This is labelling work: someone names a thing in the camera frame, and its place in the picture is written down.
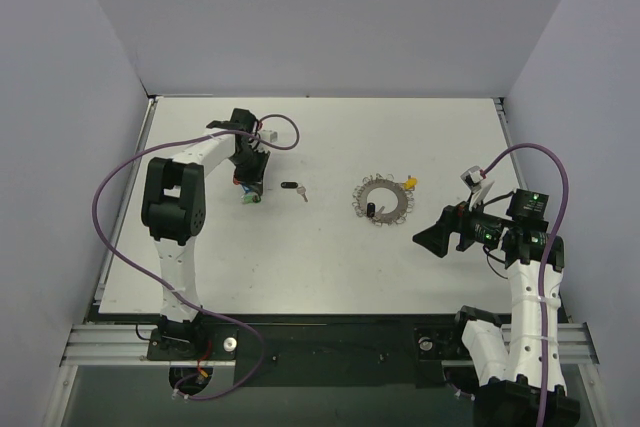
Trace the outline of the green tag key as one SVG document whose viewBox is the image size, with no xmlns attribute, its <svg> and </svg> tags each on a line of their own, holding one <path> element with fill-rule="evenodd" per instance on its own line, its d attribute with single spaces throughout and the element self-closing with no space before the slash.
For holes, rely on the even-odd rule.
<svg viewBox="0 0 640 427">
<path fill-rule="evenodd" d="M 242 197 L 243 204 L 254 204 L 254 203 L 260 203 L 260 202 L 261 202 L 261 196 L 256 192 L 245 193 Z"/>
</svg>

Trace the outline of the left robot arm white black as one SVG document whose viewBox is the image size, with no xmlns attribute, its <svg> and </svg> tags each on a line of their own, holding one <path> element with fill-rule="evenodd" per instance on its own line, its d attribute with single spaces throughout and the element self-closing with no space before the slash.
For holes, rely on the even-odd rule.
<svg viewBox="0 0 640 427">
<path fill-rule="evenodd" d="M 236 108 L 228 121 L 207 125 L 208 137 L 147 166 L 141 219 L 154 240 L 163 289 L 158 343 L 192 359 L 207 346 L 195 279 L 195 239 L 206 220 L 205 179 L 225 161 L 234 166 L 233 181 L 244 200 L 258 203 L 270 152 L 261 145 L 261 121 Z"/>
</svg>

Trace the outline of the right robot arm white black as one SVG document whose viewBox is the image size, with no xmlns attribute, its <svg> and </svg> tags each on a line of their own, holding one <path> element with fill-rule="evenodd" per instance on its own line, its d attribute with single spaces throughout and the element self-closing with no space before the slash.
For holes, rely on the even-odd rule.
<svg viewBox="0 0 640 427">
<path fill-rule="evenodd" d="M 564 270 L 564 243 L 547 232 L 548 198 L 517 189 L 503 218 L 483 206 L 461 202 L 443 209 L 436 223 L 415 234 L 414 243 L 443 258 L 457 234 L 457 250 L 479 243 L 500 249 L 511 293 L 511 334 L 503 335 L 497 315 L 464 306 L 447 330 L 449 349 L 470 355 L 478 384 L 476 426 L 575 426 L 578 400 L 568 395 L 559 359 L 558 311 Z"/>
</svg>

